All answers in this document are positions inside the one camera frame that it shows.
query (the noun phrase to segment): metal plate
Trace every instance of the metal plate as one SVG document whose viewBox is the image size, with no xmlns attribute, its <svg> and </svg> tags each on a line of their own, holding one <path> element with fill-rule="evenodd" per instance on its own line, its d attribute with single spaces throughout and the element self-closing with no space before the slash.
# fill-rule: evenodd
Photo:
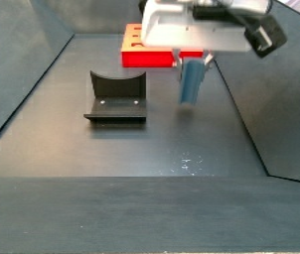
<svg viewBox="0 0 300 254">
<path fill-rule="evenodd" d="M 0 128 L 72 34 L 43 0 L 0 1 Z"/>
<path fill-rule="evenodd" d="M 138 0 L 45 0 L 76 34 L 123 34 L 128 23 L 142 23 Z"/>
<path fill-rule="evenodd" d="M 300 184 L 0 179 L 0 253 L 300 253 Z"/>
<path fill-rule="evenodd" d="M 274 3 L 286 45 L 264 60 L 218 56 L 245 126 L 270 175 L 300 181 L 300 14 Z"/>
</svg>

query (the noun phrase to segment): bin floor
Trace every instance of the bin floor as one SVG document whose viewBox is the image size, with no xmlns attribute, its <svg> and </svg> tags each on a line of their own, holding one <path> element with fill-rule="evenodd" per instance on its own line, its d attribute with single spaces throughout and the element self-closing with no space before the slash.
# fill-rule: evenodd
<svg viewBox="0 0 300 254">
<path fill-rule="evenodd" d="M 179 105 L 178 71 L 123 68 L 118 35 L 76 36 L 0 135 L 0 177 L 265 177 L 219 71 L 197 106 Z M 94 127 L 83 118 L 90 71 L 147 72 L 147 122 Z"/>
</svg>

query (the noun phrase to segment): red block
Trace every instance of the red block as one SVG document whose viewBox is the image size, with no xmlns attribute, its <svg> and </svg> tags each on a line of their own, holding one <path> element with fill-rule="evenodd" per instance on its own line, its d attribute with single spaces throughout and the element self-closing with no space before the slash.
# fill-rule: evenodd
<svg viewBox="0 0 300 254">
<path fill-rule="evenodd" d="M 124 67 L 173 67 L 173 49 L 144 47 L 140 42 L 142 24 L 126 26 L 123 44 L 120 49 L 122 66 Z M 179 57 L 199 58 L 203 50 L 183 49 Z"/>
</svg>

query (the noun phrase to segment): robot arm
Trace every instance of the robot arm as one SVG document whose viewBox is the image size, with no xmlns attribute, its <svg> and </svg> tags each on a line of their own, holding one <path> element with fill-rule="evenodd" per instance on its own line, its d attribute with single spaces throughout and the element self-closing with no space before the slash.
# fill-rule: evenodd
<svg viewBox="0 0 300 254">
<path fill-rule="evenodd" d="M 142 0 L 146 46 L 245 52 L 262 58 L 286 42 L 272 0 Z"/>
</svg>

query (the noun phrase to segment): black bracket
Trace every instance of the black bracket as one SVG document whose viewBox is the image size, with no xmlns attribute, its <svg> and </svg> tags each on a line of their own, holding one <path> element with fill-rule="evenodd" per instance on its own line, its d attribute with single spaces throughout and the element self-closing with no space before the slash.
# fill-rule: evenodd
<svg viewBox="0 0 300 254">
<path fill-rule="evenodd" d="M 146 72 L 130 78 L 108 78 L 90 72 L 95 100 L 83 117 L 100 123 L 146 121 Z"/>
</svg>

